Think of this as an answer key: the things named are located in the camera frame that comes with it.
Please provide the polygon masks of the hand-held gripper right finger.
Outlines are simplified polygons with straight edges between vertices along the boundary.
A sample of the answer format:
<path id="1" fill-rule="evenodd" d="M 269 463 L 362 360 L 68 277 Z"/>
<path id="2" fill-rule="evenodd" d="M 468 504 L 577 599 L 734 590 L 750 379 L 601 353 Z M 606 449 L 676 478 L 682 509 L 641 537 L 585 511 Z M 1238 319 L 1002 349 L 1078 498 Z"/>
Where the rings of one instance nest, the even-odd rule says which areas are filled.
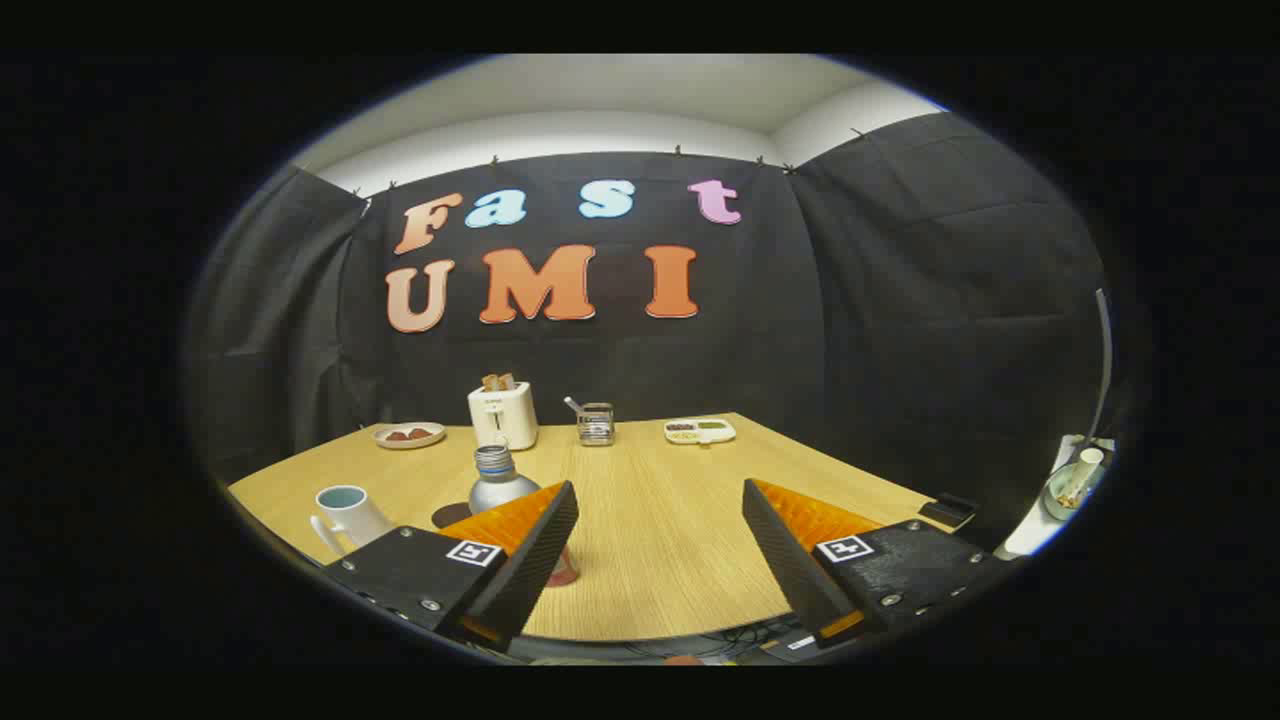
<path id="1" fill-rule="evenodd" d="M 906 633 L 1019 569 L 927 520 L 882 524 L 758 479 L 744 482 L 742 518 L 822 650 Z"/>

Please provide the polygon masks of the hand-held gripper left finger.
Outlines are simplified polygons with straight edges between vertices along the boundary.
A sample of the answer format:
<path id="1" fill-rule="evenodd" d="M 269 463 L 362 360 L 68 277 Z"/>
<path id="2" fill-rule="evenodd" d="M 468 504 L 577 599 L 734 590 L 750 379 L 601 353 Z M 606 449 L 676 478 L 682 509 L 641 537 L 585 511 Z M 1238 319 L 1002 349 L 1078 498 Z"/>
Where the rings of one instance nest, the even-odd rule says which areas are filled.
<path id="1" fill-rule="evenodd" d="M 425 632 L 504 652 L 577 519 L 573 484 L 562 482 L 439 530 L 397 527 L 323 571 Z"/>

